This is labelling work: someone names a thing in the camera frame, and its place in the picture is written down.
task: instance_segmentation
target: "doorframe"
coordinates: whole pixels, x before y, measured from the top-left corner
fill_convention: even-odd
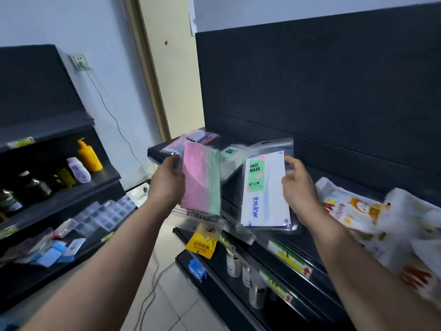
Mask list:
[[[163,142],[171,139],[139,0],[122,0]]]

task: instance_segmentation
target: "shelf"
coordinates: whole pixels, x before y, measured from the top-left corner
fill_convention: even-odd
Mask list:
[[[117,230],[124,221],[120,222],[115,230]],[[70,263],[56,263],[48,268],[29,264],[6,264],[0,269],[0,278],[3,283],[0,292],[0,313],[9,310],[15,304],[89,259],[102,245],[104,245],[104,243],[101,242],[101,239],[108,234],[109,232],[103,228],[98,228],[85,240],[84,244],[77,252],[75,260]],[[83,236],[73,230],[64,237],[63,241],[66,242],[68,246],[72,240],[77,238],[83,238]]]
[[[217,283],[210,276],[203,282],[196,279],[188,270],[188,264],[193,259],[189,251],[182,251],[176,257],[176,265],[197,288],[199,294],[211,305],[218,316],[227,325],[230,331],[255,331],[255,328],[233,304],[229,296],[220,289]]]
[[[192,236],[191,232],[180,229],[174,229],[174,233],[184,242],[187,241],[188,236]],[[280,318],[281,316],[289,316],[294,326],[307,324],[302,316],[296,314],[289,305],[279,298],[275,301],[270,301],[267,298],[261,310],[253,308],[249,301],[249,289],[243,284],[242,277],[233,278],[227,273],[226,249],[223,245],[219,243],[216,245],[216,250],[211,259],[206,259],[193,253],[190,253],[190,255],[201,262],[209,278],[213,279],[222,292],[229,297],[229,305],[235,306],[256,330],[269,331],[279,329],[280,324],[283,323],[283,319]],[[221,306],[216,310],[221,315],[223,309],[224,307]]]
[[[32,137],[34,142],[43,142],[94,125],[93,118],[85,110],[74,111],[39,120],[14,124],[0,128],[0,153],[11,150],[8,143]]]
[[[114,183],[121,178],[118,171],[111,165],[91,174],[92,180],[88,183],[77,183],[71,188],[66,188],[54,193],[53,196],[43,202],[34,203],[25,210],[10,217],[10,220],[0,228],[0,239],[5,238],[17,231],[57,213],[76,202],[83,200]]]

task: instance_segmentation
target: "white bottle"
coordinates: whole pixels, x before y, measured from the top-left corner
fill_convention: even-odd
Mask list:
[[[75,157],[68,158],[68,165],[72,170],[72,173],[74,173],[74,177],[81,183],[90,182],[91,177],[90,173],[80,160],[78,160]]]

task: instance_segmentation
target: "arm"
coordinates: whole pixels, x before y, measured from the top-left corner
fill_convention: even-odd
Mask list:
[[[155,172],[147,201],[90,262],[61,287],[23,331],[95,331],[121,328],[146,271],[159,229],[184,194],[176,157]]]
[[[282,179],[284,197],[311,232],[334,287],[358,331],[432,331],[441,315],[383,267],[321,205],[301,161]]]

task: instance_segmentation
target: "wall outlet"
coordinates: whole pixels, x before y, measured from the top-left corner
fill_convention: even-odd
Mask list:
[[[86,71],[90,69],[84,55],[71,55],[71,60],[78,71]]]

